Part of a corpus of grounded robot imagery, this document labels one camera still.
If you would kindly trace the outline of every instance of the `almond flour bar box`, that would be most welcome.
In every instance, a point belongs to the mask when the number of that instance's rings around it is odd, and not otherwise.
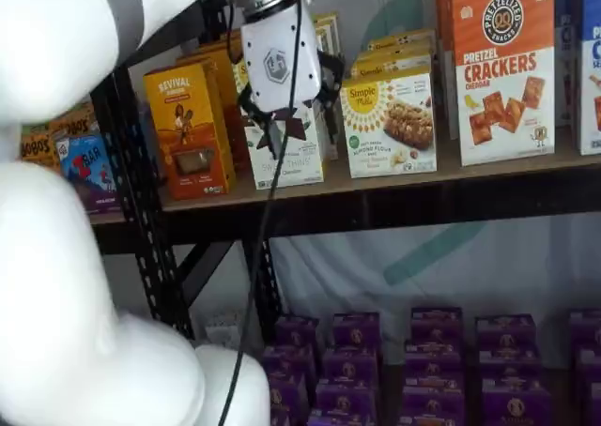
[[[553,153],[553,0],[452,5],[462,164]]]
[[[351,177],[436,171],[429,67],[347,80],[340,96]]]

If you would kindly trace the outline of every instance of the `cardboard box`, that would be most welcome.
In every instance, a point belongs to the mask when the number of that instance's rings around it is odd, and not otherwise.
[[[316,389],[316,408],[369,417],[378,422],[377,391],[363,381],[320,379]]]
[[[309,402],[313,403],[316,394],[317,370],[311,345],[266,346],[261,357],[263,367],[268,371],[302,373],[304,375]]]
[[[582,155],[601,153],[601,27],[598,6],[601,0],[578,0],[576,69],[578,72],[577,145]]]
[[[375,76],[384,72],[394,72],[417,67],[429,67],[431,54],[425,48],[416,48],[403,53],[389,53],[358,60],[350,69],[350,77]]]
[[[233,69],[236,87],[241,92],[248,83],[246,66],[242,61]],[[277,126],[274,138],[279,137],[281,140],[284,137],[286,122],[289,133],[278,187],[315,184],[324,180],[325,160],[330,149],[324,108],[319,101],[314,100],[312,103],[297,105],[296,109],[293,118],[285,120],[287,112],[281,111],[274,120]],[[254,183],[259,190],[265,190],[271,186],[277,160],[269,150],[264,131],[248,119],[248,114],[243,109],[241,111],[245,121],[244,131],[251,156]]]
[[[463,340],[463,313],[458,307],[414,307],[411,338],[433,342]]]
[[[403,407],[437,414],[448,412],[465,417],[465,391],[460,374],[449,377],[407,376],[404,378]]]
[[[574,0],[555,0],[555,125],[572,126],[574,114]]]
[[[425,374],[454,373],[463,370],[461,345],[410,340],[405,342],[408,371]]]
[[[236,174],[214,66],[198,62],[159,69],[144,83],[171,196],[229,192]]]
[[[512,347],[536,345],[536,324],[531,315],[492,315],[476,318],[479,344]]]
[[[301,425],[309,416],[309,402],[304,375],[299,372],[267,372],[270,383],[271,408],[283,410],[290,422]]]
[[[336,346],[361,346],[379,352],[382,345],[377,312],[337,313],[331,333]]]
[[[429,67],[347,80],[341,99],[351,177],[436,171]]]
[[[553,153],[553,0],[452,3],[462,164]]]
[[[323,355],[324,377],[359,379],[378,386],[378,353],[373,348],[342,346],[327,349]]]
[[[486,426],[552,424],[551,396],[538,379],[484,379],[482,396]]]
[[[313,409],[307,426],[375,426],[375,423],[368,416]]]
[[[486,377],[538,376],[541,358],[534,346],[502,348],[483,346],[478,351],[480,373]]]

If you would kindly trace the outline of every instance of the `purple box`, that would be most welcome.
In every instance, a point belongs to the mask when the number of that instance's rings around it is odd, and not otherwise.
[[[465,391],[459,373],[443,376],[406,376],[403,386],[403,411],[413,409],[430,414],[449,412],[465,416]]]
[[[366,346],[380,352],[379,313],[337,313],[332,323],[336,346]]]
[[[322,356],[322,361],[324,377],[359,379],[378,386],[378,354],[373,348],[329,348]]]
[[[438,374],[462,371],[462,351],[459,343],[437,343],[407,340],[405,364],[408,371]]]
[[[309,415],[309,400],[303,373],[272,371],[267,378],[271,407],[286,411],[292,424],[304,424]]]
[[[476,335],[480,345],[536,345],[536,324],[531,315],[499,315],[476,318]]]
[[[369,417],[349,414],[341,411],[313,409],[307,426],[374,426]]]
[[[309,401],[313,403],[316,394],[317,371],[311,345],[297,348],[294,346],[266,346],[261,363],[266,371],[292,371],[303,373]]]
[[[414,307],[411,309],[411,338],[432,342],[461,342],[463,314],[458,307]]]
[[[377,396],[376,388],[363,381],[323,378],[317,384],[316,408],[366,416],[378,422]]]
[[[463,426],[464,419],[448,412],[432,414],[415,409],[401,409],[397,426]]]
[[[499,348],[483,346],[478,352],[482,377],[538,376],[541,358],[535,346]]]
[[[483,379],[482,397],[486,426],[552,424],[551,395],[538,379]]]
[[[271,409],[270,426],[290,426],[290,419],[285,410]]]

